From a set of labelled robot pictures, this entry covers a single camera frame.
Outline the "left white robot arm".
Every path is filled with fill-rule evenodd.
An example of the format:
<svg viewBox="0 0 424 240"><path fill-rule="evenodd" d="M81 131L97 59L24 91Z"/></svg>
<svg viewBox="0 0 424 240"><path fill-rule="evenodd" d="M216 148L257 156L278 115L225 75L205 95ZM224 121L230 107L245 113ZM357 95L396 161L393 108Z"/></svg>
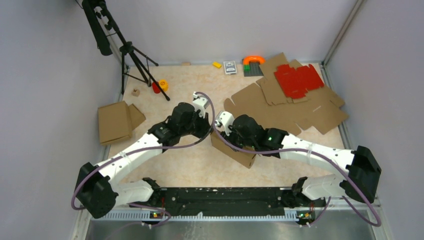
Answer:
<svg viewBox="0 0 424 240"><path fill-rule="evenodd" d="M166 150L179 149L185 136L202 141L211 132L207 107L209 100L199 97L192 103L180 102L164 121L153 125L141 138L114 157L93 165L84 164L78 173L71 207L86 209L95 219L117 206L144 202L154 207L160 202L158 187L152 180L121 183L133 170Z"/></svg>

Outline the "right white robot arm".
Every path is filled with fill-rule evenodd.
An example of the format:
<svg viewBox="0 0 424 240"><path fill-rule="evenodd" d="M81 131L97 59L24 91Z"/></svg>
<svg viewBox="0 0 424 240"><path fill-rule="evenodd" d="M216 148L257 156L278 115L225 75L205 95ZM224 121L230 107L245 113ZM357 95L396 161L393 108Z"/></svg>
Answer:
<svg viewBox="0 0 424 240"><path fill-rule="evenodd" d="M375 201L382 169L372 151L338 149L301 139L285 130L263 128L252 117L217 117L224 127L221 136L235 151L278 159L295 160L330 172L321 177L303 177L292 186L293 200L307 206L312 200L347 196L361 203Z"/></svg>

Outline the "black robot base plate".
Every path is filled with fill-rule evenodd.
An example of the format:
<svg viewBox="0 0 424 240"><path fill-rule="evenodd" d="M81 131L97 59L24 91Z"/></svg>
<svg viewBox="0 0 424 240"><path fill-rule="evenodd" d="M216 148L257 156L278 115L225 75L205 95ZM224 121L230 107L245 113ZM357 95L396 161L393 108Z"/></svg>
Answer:
<svg viewBox="0 0 424 240"><path fill-rule="evenodd" d="M163 209L172 217L282 217L288 210L324 207L288 187L168 187L136 204Z"/></svg>

